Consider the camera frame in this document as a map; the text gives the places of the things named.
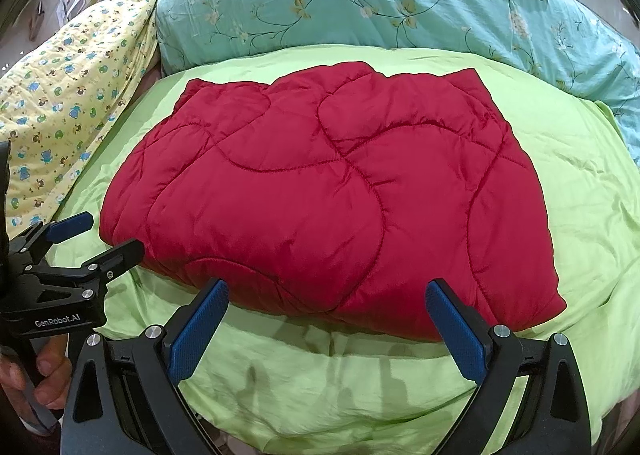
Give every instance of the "flower print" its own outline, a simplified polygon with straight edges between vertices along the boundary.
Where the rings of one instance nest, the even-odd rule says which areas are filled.
[[[614,52],[615,54],[618,55],[618,58],[622,58],[622,56],[625,53],[625,48],[622,45],[622,42],[617,41],[615,44],[613,44],[613,46],[611,47],[611,51]]]
[[[520,13],[516,10],[509,11],[509,19],[511,21],[511,31],[519,35],[521,38],[529,38],[529,26]]]
[[[291,11],[301,18],[306,18],[307,20],[311,18],[311,15],[305,11],[305,0],[294,0]]]
[[[220,14],[217,11],[212,11],[209,13],[209,15],[206,15],[204,19],[212,26],[215,26],[220,19]]]
[[[362,18],[371,18],[373,16],[373,9],[369,6],[364,6],[363,8],[360,8],[360,14],[362,15]]]

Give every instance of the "finger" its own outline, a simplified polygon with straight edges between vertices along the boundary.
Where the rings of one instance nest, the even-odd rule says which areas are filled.
[[[27,402],[24,394],[20,390],[16,390],[12,387],[2,386],[2,390],[4,390],[4,395],[7,397],[9,404],[18,416],[23,418],[25,421],[34,422],[35,416],[33,414],[33,410]]]
[[[51,409],[51,410],[60,410],[65,408],[66,405],[66,397],[68,396],[69,393],[69,385],[71,385],[71,381],[69,381],[66,384],[65,389],[62,391],[62,393],[60,394],[60,396],[53,400],[52,402],[50,402],[47,405],[47,408]]]
[[[38,371],[45,377],[58,370],[65,361],[66,334],[53,336],[38,354]]]
[[[62,395],[66,385],[71,380],[72,366],[71,361],[64,359],[62,365],[38,385],[33,392],[36,400],[42,405],[47,406],[52,401]]]
[[[20,391],[24,390],[26,384],[20,367],[5,356],[0,356],[0,383]]]

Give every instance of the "quilted stitching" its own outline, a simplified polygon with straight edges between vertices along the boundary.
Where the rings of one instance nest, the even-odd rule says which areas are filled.
[[[434,159],[417,161],[426,152]],[[498,159],[519,173],[505,178]],[[449,196],[420,192],[437,179]],[[509,206],[502,191],[522,199],[510,217],[533,215],[532,229],[501,222],[490,206]],[[406,204],[420,213],[404,215]],[[163,275],[197,286],[222,276],[240,305],[407,337],[437,337],[421,308],[436,276],[514,329],[564,304],[535,172],[473,71],[387,79],[350,63],[270,86],[192,80],[116,174],[100,233],[141,239],[145,265]],[[515,279],[514,255],[533,272]]]

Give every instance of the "pillow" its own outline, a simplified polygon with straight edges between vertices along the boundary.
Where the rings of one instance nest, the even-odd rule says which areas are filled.
[[[129,103],[156,49],[156,0],[105,0],[0,79],[0,141],[11,140],[6,226],[46,222]]]

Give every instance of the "red fabric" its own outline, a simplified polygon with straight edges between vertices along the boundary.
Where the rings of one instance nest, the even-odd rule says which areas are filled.
[[[439,276],[514,330],[565,307],[538,177],[472,69],[191,80],[113,178],[100,235],[239,305],[402,337],[438,338]]]

